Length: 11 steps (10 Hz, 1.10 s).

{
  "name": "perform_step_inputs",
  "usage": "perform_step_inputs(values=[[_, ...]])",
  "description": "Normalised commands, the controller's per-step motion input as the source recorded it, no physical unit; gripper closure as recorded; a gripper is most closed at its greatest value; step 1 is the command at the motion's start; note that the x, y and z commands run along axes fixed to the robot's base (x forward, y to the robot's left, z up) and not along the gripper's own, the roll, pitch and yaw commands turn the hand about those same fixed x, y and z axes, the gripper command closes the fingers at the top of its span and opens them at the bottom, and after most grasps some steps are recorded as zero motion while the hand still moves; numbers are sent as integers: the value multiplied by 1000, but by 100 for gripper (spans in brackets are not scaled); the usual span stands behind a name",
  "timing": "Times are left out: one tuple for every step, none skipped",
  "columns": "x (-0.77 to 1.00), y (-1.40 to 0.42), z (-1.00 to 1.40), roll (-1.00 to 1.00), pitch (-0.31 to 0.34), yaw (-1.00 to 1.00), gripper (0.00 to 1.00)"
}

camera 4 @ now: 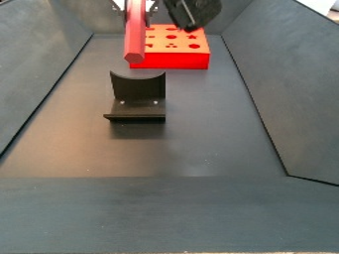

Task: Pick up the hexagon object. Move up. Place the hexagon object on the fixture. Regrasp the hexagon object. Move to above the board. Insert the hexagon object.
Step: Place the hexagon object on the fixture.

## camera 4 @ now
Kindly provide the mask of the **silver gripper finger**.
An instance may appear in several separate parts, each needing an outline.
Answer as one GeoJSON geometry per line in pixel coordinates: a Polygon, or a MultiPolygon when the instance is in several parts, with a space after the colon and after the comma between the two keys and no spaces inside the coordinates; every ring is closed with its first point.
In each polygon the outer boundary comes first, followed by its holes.
{"type": "Polygon", "coordinates": [[[126,20],[127,4],[126,0],[110,0],[113,11],[118,14],[122,20],[126,20]]]}
{"type": "Polygon", "coordinates": [[[146,23],[151,23],[151,17],[158,12],[161,0],[146,0],[146,23]]]}

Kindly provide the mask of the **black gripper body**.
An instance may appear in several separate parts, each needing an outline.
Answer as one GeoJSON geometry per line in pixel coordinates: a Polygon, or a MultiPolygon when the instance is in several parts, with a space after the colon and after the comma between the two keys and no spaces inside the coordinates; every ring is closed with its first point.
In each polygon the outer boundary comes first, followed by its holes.
{"type": "Polygon", "coordinates": [[[206,27],[223,10],[222,0],[163,0],[181,30],[191,33],[206,27]]]}

